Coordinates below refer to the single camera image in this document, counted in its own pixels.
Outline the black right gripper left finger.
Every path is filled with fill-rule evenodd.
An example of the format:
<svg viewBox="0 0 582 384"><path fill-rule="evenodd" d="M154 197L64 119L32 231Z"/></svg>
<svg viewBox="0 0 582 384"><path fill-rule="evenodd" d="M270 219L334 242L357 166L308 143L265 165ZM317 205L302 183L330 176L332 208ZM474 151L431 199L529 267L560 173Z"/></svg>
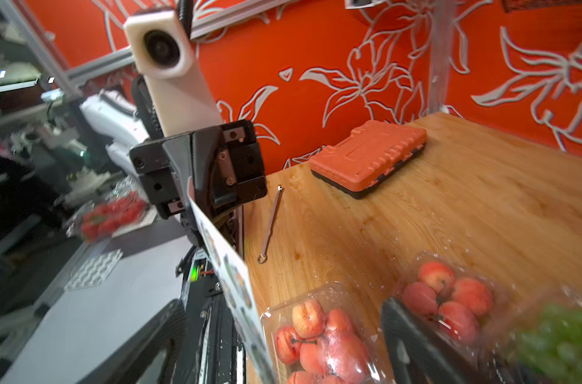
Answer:
<svg viewBox="0 0 582 384"><path fill-rule="evenodd" d="M171 383L185 337L185 307L170 301L81 383Z"/></svg>

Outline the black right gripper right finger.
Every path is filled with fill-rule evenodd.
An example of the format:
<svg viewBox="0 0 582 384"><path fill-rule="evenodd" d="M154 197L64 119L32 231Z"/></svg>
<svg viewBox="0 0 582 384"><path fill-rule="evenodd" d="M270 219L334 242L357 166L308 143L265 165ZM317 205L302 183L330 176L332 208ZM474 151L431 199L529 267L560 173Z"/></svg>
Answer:
<svg viewBox="0 0 582 384"><path fill-rule="evenodd" d="M483 375L410 311L390 297L381 328L397 383L482 383Z"/></svg>

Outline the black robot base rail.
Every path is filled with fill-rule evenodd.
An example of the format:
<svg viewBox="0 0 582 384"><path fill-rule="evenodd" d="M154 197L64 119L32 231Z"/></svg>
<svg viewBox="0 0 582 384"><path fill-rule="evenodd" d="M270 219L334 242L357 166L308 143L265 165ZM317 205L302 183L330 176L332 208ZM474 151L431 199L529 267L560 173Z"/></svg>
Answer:
<svg viewBox="0 0 582 384"><path fill-rule="evenodd" d="M182 278L185 336L173 382L245 383L246 352L206 252L192 246L176 275Z"/></svg>

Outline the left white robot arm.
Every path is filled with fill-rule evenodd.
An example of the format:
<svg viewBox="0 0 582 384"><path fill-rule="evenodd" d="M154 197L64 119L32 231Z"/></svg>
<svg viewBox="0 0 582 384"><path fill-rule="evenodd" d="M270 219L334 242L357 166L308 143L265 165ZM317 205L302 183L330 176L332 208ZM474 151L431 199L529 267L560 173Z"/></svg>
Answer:
<svg viewBox="0 0 582 384"><path fill-rule="evenodd" d="M110 237L153 206L163 219L180 215L189 239L201 243L191 205L196 203L224 234L233 211L267 194L265 167L253 123L224 123L215 107L190 100L163 131L146 87L132 83L134 102L116 90L84 100L80 111L97 133L112 138L110 159L130 177L106 203L83 210L73 229L86 241Z"/></svg>

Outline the fruit sticker sheet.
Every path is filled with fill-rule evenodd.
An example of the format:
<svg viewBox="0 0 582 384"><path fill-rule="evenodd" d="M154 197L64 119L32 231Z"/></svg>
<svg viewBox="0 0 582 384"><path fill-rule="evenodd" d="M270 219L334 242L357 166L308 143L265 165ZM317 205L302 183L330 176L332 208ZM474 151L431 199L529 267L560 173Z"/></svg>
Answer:
<svg viewBox="0 0 582 384"><path fill-rule="evenodd" d="M273 362L257 313L248 267L230 241L201 210L192 194L187 195L187 204L195 217L198 232L222 286L246 353L261 382L275 383Z"/></svg>

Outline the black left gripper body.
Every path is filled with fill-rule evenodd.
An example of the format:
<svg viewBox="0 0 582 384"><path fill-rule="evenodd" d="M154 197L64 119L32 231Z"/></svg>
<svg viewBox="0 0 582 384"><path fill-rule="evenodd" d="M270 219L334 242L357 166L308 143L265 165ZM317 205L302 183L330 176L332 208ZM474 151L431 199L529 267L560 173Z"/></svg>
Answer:
<svg viewBox="0 0 582 384"><path fill-rule="evenodd" d="M179 214L197 247L204 240L193 204L221 228L233 211L267 195L262 151L249 120L146 141L130 149L130 160L158 214Z"/></svg>

